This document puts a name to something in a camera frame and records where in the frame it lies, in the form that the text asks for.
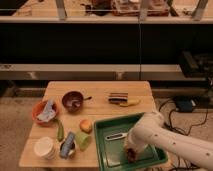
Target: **orange object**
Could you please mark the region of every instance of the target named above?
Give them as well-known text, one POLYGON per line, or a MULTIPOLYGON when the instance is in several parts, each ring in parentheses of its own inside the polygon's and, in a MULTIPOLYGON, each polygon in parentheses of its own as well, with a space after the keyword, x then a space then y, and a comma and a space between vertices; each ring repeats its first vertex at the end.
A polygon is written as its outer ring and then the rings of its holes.
POLYGON ((83 132, 90 133, 92 131, 92 122, 88 119, 83 119, 81 120, 79 127, 83 132))
MULTIPOLYGON (((37 118, 37 115, 39 115, 43 111, 46 103, 47 103, 47 100, 40 101, 32 109, 32 119, 33 119, 33 121, 35 123, 39 124, 39 125, 42 125, 42 126, 47 126, 49 122, 43 122, 43 121, 39 120, 37 118)), ((58 107, 58 105, 55 102, 53 104, 53 110, 55 110, 55 113, 56 113, 55 117, 57 117, 57 115, 59 114, 59 107, 58 107)))

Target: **orange bowl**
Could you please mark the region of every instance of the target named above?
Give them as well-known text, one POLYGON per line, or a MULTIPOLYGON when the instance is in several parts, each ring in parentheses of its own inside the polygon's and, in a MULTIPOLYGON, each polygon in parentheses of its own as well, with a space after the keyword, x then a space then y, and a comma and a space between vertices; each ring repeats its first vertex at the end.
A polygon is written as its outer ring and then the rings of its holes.
MULTIPOLYGON (((43 122, 37 118, 37 115, 39 115, 43 111, 46 104, 47 104, 47 100, 40 101, 32 109, 32 119, 35 123, 39 125, 46 125, 47 123, 49 123, 49 122, 43 122)), ((55 102, 53 103, 53 110, 55 110, 55 113, 56 113, 55 117, 57 117, 57 115, 59 114, 59 108, 55 102)))

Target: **peach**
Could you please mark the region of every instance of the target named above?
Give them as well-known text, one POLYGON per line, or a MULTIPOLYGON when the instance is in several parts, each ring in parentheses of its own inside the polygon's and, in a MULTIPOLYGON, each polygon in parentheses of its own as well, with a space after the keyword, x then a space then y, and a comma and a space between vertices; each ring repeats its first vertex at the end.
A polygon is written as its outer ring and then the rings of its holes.
POLYGON ((92 122, 89 119, 83 119, 81 120, 79 127, 83 132, 90 133, 92 131, 92 122))

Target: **floor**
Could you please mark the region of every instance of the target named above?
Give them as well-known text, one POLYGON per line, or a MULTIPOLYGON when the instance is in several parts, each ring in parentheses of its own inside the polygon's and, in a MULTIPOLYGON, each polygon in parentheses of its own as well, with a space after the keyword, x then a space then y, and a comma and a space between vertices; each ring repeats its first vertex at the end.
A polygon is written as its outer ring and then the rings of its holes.
MULTIPOLYGON (((42 171, 36 168, 20 168, 19 158, 25 141, 30 132, 32 120, 30 117, 32 106, 42 97, 1 97, 0 98, 0 171, 42 171)), ((165 98, 155 98, 159 107, 165 98)), ((174 109, 173 103, 167 103, 161 108, 165 118, 174 109)), ((191 124, 204 120, 205 110, 196 113, 178 113, 172 115, 173 125, 188 131, 191 124)), ((207 122, 202 126, 193 127, 191 136, 213 142, 213 113, 209 111, 207 122)), ((171 155, 172 162, 177 164, 177 157, 171 155)))

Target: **black device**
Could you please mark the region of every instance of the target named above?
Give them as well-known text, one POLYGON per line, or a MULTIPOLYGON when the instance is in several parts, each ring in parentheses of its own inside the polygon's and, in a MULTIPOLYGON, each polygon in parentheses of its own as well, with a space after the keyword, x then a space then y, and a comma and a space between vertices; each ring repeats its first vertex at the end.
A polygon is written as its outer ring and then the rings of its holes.
POLYGON ((178 96, 174 97, 173 101, 178 109, 178 112, 191 113, 196 107, 194 100, 190 97, 178 96))
POLYGON ((208 78, 213 76, 212 53, 192 55, 189 51, 183 51, 179 64, 186 77, 208 78))

